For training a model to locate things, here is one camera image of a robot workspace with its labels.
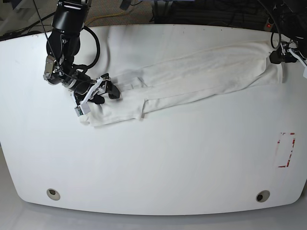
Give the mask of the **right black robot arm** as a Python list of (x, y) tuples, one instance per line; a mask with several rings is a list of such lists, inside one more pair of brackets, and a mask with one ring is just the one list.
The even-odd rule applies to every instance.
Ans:
[[(44, 80), (51, 85), (62, 84), (73, 96), (77, 105), (85, 100), (94, 104), (103, 104), (104, 94), (110, 99), (120, 98), (119, 89), (110, 80), (109, 74), (104, 74), (96, 80), (86, 73), (93, 68), (101, 53), (97, 35), (87, 26), (85, 21), (91, 7), (89, 0), (60, 0), (52, 21), (52, 32), (47, 37), (47, 58)], [(81, 42), (81, 31), (87, 31), (95, 41), (96, 55), (91, 64), (75, 64)]]

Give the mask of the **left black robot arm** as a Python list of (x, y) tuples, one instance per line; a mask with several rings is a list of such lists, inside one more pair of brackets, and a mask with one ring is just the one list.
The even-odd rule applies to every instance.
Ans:
[(307, 2), (305, 0), (269, 0), (266, 9), (278, 34), (270, 61), (274, 64), (307, 63)]

